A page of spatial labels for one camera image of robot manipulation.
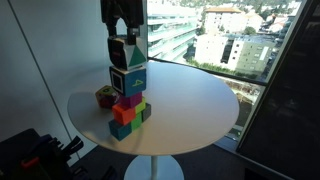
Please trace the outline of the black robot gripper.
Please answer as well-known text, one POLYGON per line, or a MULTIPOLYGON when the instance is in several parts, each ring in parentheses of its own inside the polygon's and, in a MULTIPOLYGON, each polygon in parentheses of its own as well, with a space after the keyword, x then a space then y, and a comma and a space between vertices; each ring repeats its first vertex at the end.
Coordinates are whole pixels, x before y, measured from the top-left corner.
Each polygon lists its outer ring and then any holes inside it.
POLYGON ((138 27, 144 24, 142 0, 100 0, 100 5, 102 22, 107 25, 109 35, 117 35, 116 24, 122 19, 128 28, 128 44, 135 45, 140 35, 138 27))

